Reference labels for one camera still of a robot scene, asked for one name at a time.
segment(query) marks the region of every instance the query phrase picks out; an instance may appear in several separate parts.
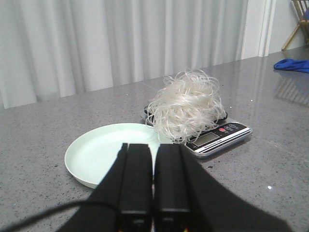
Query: white wall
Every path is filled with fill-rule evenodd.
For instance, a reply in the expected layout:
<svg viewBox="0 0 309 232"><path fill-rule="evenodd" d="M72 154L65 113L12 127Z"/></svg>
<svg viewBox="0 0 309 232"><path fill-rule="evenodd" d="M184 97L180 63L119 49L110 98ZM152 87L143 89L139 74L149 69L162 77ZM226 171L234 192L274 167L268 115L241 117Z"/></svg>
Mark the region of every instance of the white wall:
<svg viewBox="0 0 309 232"><path fill-rule="evenodd" d="M269 53L279 52L298 22L298 16L291 0L277 0ZM302 31L299 30L287 49L305 45Z"/></svg>

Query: white curtain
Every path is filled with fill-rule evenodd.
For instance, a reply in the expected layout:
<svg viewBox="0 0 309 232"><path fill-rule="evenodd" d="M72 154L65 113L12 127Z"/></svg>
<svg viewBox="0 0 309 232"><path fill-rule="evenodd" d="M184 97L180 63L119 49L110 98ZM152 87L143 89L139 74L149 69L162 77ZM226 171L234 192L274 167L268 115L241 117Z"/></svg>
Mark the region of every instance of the white curtain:
<svg viewBox="0 0 309 232"><path fill-rule="evenodd" d="M0 0L0 108L240 59L243 0Z"/></svg>

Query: light green plate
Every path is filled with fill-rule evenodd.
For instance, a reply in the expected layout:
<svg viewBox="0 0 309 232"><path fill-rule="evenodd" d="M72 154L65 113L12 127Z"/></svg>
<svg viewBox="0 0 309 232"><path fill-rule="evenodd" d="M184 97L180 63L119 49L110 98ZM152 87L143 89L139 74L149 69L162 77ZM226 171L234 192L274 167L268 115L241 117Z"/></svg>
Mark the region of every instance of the light green plate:
<svg viewBox="0 0 309 232"><path fill-rule="evenodd" d="M120 123L100 127L83 134L68 148L65 165L68 171L83 185L95 188L107 174L122 143L148 144L153 168L155 157L161 143L171 144L153 127L137 123Z"/></svg>

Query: blue cloth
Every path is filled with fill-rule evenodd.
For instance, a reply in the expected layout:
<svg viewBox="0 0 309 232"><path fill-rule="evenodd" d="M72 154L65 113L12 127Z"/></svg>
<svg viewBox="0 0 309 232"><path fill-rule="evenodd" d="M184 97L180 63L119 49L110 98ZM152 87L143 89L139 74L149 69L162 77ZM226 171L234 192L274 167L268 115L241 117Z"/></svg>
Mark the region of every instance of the blue cloth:
<svg viewBox="0 0 309 232"><path fill-rule="evenodd" d="M309 60L283 59L274 65L274 69L309 73Z"/></svg>

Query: gray countertop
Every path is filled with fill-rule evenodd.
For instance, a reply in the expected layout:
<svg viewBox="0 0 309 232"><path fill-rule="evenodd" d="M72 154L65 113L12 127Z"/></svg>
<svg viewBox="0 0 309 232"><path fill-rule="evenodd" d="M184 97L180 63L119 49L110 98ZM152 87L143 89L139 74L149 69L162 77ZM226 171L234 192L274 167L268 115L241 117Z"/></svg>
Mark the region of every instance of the gray countertop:
<svg viewBox="0 0 309 232"><path fill-rule="evenodd" d="M309 230L309 74L275 72L273 65L283 58L309 59L309 49L204 69L219 79L229 116L253 128L253 135L200 162L236 195L304 232ZM86 199L92 189L77 182L64 164L69 145L94 128L141 123L140 112L162 87L157 78L0 110L0 229ZM55 231L73 212L25 231Z"/></svg>

